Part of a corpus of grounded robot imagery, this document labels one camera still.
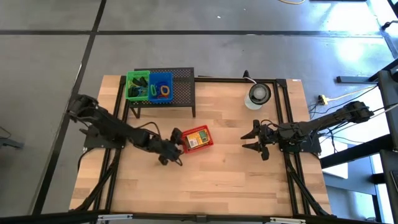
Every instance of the yellow connector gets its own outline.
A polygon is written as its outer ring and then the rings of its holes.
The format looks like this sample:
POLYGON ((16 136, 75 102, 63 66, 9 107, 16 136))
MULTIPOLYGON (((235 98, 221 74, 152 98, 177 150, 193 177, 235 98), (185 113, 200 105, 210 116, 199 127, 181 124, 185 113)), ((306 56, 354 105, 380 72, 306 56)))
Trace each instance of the yellow connector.
POLYGON ((318 102, 321 105, 327 105, 329 101, 329 98, 327 98, 325 95, 319 95, 318 96, 318 102))

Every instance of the red plastic basket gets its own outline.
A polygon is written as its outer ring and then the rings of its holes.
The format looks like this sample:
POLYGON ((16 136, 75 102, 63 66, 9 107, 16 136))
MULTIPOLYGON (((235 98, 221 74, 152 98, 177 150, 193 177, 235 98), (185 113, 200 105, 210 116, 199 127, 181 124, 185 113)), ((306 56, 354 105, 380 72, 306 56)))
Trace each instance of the red plastic basket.
POLYGON ((182 144, 182 147, 184 149, 184 153, 196 152, 196 151, 199 151, 199 150, 202 150, 202 149, 206 149, 207 147, 213 145, 213 139, 211 138, 211 134, 210 134, 209 129, 207 128, 207 125, 203 125, 203 126, 200 126, 200 127, 197 127, 197 128, 193 128, 193 129, 188 130, 188 131, 184 131, 182 133, 182 141, 184 142, 184 144, 182 144), (188 147, 185 145, 185 137, 187 137, 187 135, 189 135, 189 134, 192 134, 192 133, 195 133, 195 132, 198 132, 198 131, 202 131, 202 130, 206 130, 207 133, 209 134, 209 139, 210 139, 209 143, 207 145, 205 145, 205 146, 201 146, 201 147, 198 147, 196 149, 188 150, 188 147))

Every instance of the small box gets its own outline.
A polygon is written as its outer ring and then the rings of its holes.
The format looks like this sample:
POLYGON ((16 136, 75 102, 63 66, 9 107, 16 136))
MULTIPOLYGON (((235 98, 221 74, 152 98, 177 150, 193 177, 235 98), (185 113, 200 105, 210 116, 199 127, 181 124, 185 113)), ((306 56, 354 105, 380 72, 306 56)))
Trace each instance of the small box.
POLYGON ((182 133, 183 149, 191 153, 213 145, 213 140, 207 125, 203 125, 182 133))
POLYGON ((149 83, 149 74, 150 74, 150 71, 127 72, 127 75, 126 75, 126 91, 125 91, 127 100, 129 100, 129 101, 146 101, 146 100, 148 100, 148 95, 149 95, 148 86, 147 87, 142 87, 142 89, 145 91, 145 93, 141 94, 141 96, 130 97, 129 96, 129 90, 132 87, 139 87, 136 84, 134 84, 133 79, 140 80, 140 78, 143 78, 143 79, 145 79, 145 81, 147 83, 149 83))
POLYGON ((173 74, 171 72, 149 74, 148 100, 152 103, 170 103, 173 100, 173 74), (167 86, 169 89, 167 96, 160 94, 160 86, 167 86))

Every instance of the wooden tabletop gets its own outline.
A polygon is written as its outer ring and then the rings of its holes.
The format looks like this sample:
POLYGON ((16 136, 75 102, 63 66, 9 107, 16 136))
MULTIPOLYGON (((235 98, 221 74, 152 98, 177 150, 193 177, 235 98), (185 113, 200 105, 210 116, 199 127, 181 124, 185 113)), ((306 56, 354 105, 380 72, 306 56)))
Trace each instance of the wooden tabletop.
MULTIPOLYGON (((99 91, 99 104, 110 112, 114 108, 119 80, 118 75, 104 76, 99 91)), ((287 80, 287 84, 294 121, 307 121, 309 115, 301 81, 287 80)), ((249 83, 196 82, 196 118, 192 118, 191 108, 143 108, 140 119, 130 111, 128 124, 138 126, 153 121, 164 139, 170 137, 173 128, 185 131, 205 124, 214 145, 182 155, 183 166, 180 167, 173 162, 162 166, 157 154, 128 144, 122 150, 111 211, 292 215, 283 154, 278 146, 268 146, 268 161, 262 161, 259 153, 241 147, 253 142, 240 140, 240 137, 250 132, 254 119, 270 119, 278 123, 274 95, 257 111, 245 107, 243 99, 250 86, 249 83)), ((284 121, 287 121, 282 89, 279 92, 284 121)), ((153 126, 146 128, 155 131, 153 126)), ((79 206, 93 190, 100 175, 103 155, 104 150, 98 149, 83 158, 70 208, 79 206)), ((309 153, 300 155, 307 188, 330 212, 319 160, 309 153)), ((295 188, 300 202, 299 211, 303 212, 300 191, 297 186, 295 188)), ((101 208, 104 207, 106 193, 107 187, 101 208)))

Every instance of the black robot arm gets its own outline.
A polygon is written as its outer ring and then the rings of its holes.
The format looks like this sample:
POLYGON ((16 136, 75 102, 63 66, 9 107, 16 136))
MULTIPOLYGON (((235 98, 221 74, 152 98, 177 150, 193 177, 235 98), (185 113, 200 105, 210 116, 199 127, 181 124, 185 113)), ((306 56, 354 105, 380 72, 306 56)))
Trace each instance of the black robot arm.
POLYGON ((135 147, 147 152, 159 154, 159 161, 166 165, 168 161, 180 162, 182 151, 176 144, 181 145, 182 132, 174 128, 170 140, 163 140, 160 134, 156 134, 144 128, 133 128, 115 118, 105 108, 98 105, 98 101, 90 96, 78 95, 73 100, 67 114, 74 122, 90 123, 89 130, 82 132, 86 135, 99 135, 107 141, 128 139, 135 147))
POLYGON ((369 111, 363 102, 354 101, 333 113, 322 116, 308 122, 283 123, 283 124, 262 124, 259 120, 253 121, 253 130, 242 136, 241 139, 254 139, 258 142, 244 144, 242 147, 261 152, 262 160, 269 158, 267 144, 279 143, 284 152, 320 152, 320 148, 312 149, 315 146, 312 141, 319 131, 331 128, 336 125, 349 122, 362 123, 370 119, 374 113, 369 111))

